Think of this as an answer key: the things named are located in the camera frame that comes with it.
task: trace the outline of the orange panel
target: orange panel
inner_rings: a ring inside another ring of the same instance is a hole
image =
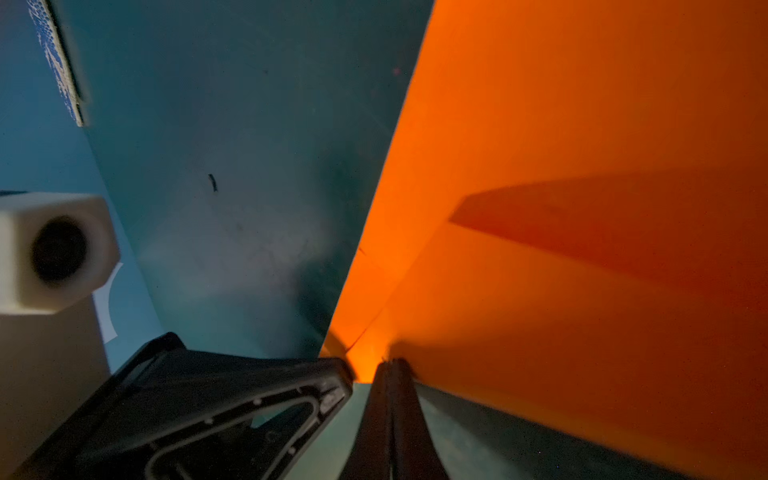
[[[328,350],[768,476],[765,25],[757,0],[437,0]]]
[[[718,478],[766,478],[768,315],[446,223],[348,352]]]

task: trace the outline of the teal wall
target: teal wall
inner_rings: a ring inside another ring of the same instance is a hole
[[[432,0],[51,3],[163,325],[193,349],[316,356]]]
[[[58,96],[24,0],[0,0],[0,190],[79,192],[108,199],[88,139]],[[114,371],[165,332],[114,208],[124,263],[110,311],[117,338],[105,345]]]

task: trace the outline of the screw hole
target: screw hole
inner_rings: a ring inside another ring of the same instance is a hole
[[[85,263],[88,241],[70,217],[57,217],[40,229],[32,244],[32,269],[38,278],[57,286]]]

